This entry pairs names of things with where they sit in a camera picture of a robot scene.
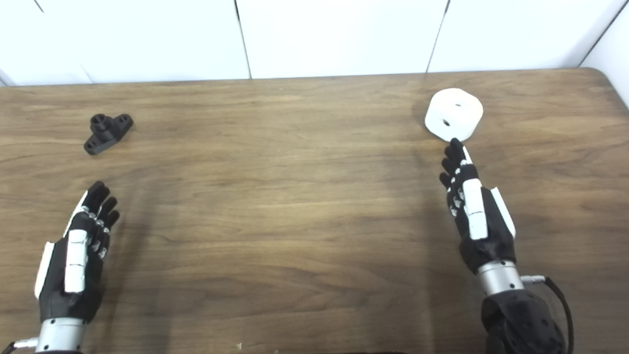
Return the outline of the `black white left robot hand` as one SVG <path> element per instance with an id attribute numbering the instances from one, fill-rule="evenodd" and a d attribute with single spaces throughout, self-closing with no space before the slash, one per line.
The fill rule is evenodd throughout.
<path id="1" fill-rule="evenodd" d="M 104 258 L 120 217 L 110 193 L 102 181 L 94 182 L 72 211 L 63 236 L 46 244 L 34 285 L 41 322 L 73 318 L 88 324 L 100 309 Z"/>

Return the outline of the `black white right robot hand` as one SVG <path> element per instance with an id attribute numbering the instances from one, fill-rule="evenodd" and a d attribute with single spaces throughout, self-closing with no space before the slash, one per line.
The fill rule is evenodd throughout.
<path id="1" fill-rule="evenodd" d="M 473 273 L 491 262 L 516 264 L 516 228 L 499 188 L 483 186 L 478 169 L 461 141 L 444 150 L 440 183 L 459 233 L 459 253 Z"/>

